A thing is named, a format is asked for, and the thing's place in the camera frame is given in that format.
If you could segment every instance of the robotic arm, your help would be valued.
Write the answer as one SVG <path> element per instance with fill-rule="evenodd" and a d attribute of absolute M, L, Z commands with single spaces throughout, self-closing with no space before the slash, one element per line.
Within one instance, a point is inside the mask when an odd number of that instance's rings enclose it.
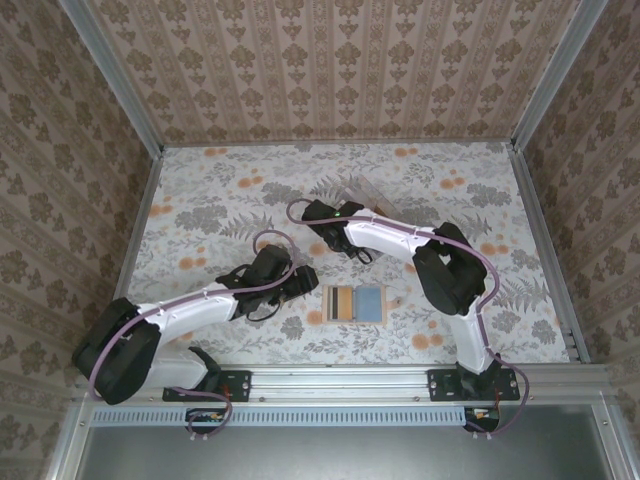
<path fill-rule="evenodd" d="M 450 316 L 458 354 L 455 379 L 447 381 L 464 399 L 495 398 L 494 386 L 504 362 L 486 348 L 476 316 L 487 270 L 470 253 L 469 243 L 455 225 L 412 227 L 379 217 L 354 202 L 336 210 L 318 200 L 310 202 L 302 221 L 289 218 L 309 225 L 329 248 L 350 258 L 372 249 L 412 263 L 427 299 Z M 425 234 L 458 246 L 425 238 Z M 76 348 L 73 363 L 109 404 L 125 401 L 143 387 L 212 392 L 220 373 L 215 361 L 197 347 L 178 350 L 172 340 L 243 316 L 256 321 L 249 315 L 261 304 L 279 307 L 311 292 L 318 285 L 315 271 L 309 266 L 292 271 L 292 263 L 286 250 L 268 245 L 251 265 L 216 278 L 202 291 L 138 306 L 126 298 L 114 300 Z"/>
<path fill-rule="evenodd" d="M 205 325 L 243 316 L 251 320 L 249 315 L 261 304 L 279 308 L 318 285 L 315 271 L 305 265 L 290 272 L 286 281 L 270 287 L 291 268 L 286 250 L 267 245 L 251 265 L 242 265 L 216 278 L 200 292 L 138 306 L 126 298 L 116 299 L 83 338 L 72 361 L 87 378 L 97 366 L 95 389 L 111 405 L 125 401 L 142 387 L 175 386 L 211 392 L 217 386 L 219 373 L 215 361 L 200 348 L 180 350 L 171 342 Z M 141 321 L 118 335 L 136 319 Z M 122 338 L 107 348 L 116 336 Z M 99 361 L 105 350 L 109 350 L 107 355 Z"/>
<path fill-rule="evenodd" d="M 421 236 L 422 232 L 434 234 L 470 249 L 458 227 L 448 222 L 440 228 L 414 227 L 380 217 L 355 202 L 334 209 L 319 200 L 311 202 L 296 223 L 307 224 L 331 250 L 349 258 L 361 258 L 363 249 L 372 249 L 412 264 L 429 302 L 449 315 L 462 395 L 479 398 L 493 390 L 501 365 L 486 348 L 476 315 L 487 270 L 468 251 Z"/>

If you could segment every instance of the metal bracket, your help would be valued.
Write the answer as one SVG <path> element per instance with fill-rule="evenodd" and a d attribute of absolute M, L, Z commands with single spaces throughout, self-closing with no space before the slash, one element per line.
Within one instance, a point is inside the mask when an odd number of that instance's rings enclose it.
<path fill-rule="evenodd" d="M 516 374 L 509 368 L 500 369 L 493 382 L 494 388 L 478 392 L 477 398 L 469 398 L 468 394 L 464 392 L 460 374 L 455 368 L 429 370 L 427 375 L 429 396 L 432 402 L 495 401 L 496 397 L 499 397 L 500 400 L 520 399 Z"/>
<path fill-rule="evenodd" d="M 251 372 L 249 370 L 223 370 L 220 372 L 218 387 L 213 393 L 224 395 L 232 402 L 248 402 L 251 393 Z M 171 388 L 165 388 L 162 392 L 162 400 L 165 402 L 202 403 L 205 399 L 184 396 Z"/>

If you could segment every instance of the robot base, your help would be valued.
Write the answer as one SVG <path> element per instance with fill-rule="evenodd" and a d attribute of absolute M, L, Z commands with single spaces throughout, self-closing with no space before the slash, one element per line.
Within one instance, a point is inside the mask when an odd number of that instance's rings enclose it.
<path fill-rule="evenodd" d="M 204 362 L 207 373 L 193 388 L 195 392 L 217 393 L 232 402 L 248 402 L 251 393 L 251 372 L 249 370 L 222 370 L 220 365 L 200 347 L 189 347 Z M 202 402 L 201 396 L 185 395 L 172 388 L 162 393 L 165 402 Z"/>
<path fill-rule="evenodd" d="M 432 402 L 520 400 L 516 374 L 510 368 L 500 368 L 495 362 L 480 375 L 464 368 L 428 370 L 429 396 Z"/>

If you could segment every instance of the patterned wall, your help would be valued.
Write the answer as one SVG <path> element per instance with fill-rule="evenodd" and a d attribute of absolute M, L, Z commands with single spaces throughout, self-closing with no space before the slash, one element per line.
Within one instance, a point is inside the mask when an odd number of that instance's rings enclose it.
<path fill-rule="evenodd" d="M 55 0 L 0 2 L 0 478 L 35 478 L 149 158 Z"/>
<path fill-rule="evenodd" d="M 163 142 L 506 138 L 579 0 L 90 0 Z"/>
<path fill-rule="evenodd" d="M 640 2 L 609 2 L 526 158 L 590 352 L 640 440 Z"/>

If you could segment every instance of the floral mat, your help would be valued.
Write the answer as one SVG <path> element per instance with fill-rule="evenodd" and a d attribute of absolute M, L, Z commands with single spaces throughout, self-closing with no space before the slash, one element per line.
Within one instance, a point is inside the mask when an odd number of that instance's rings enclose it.
<path fill-rule="evenodd" d="M 389 256 L 369 266 L 350 261 L 329 251 L 308 227 L 286 219 L 289 201 L 307 197 L 335 204 L 359 175 L 400 212 L 398 220 L 455 223 L 495 263 L 503 287 L 486 308 L 485 321 L 496 351 L 522 363 L 568 361 L 502 143 L 167 149 L 130 297 L 154 302 L 203 287 L 250 263 L 254 234 L 277 228 L 293 236 L 321 285 L 385 285 L 386 326 L 323 324 L 319 286 L 263 323 L 238 319 L 184 340 L 223 364 L 454 362 L 446 315 L 428 303 L 412 265 Z"/>

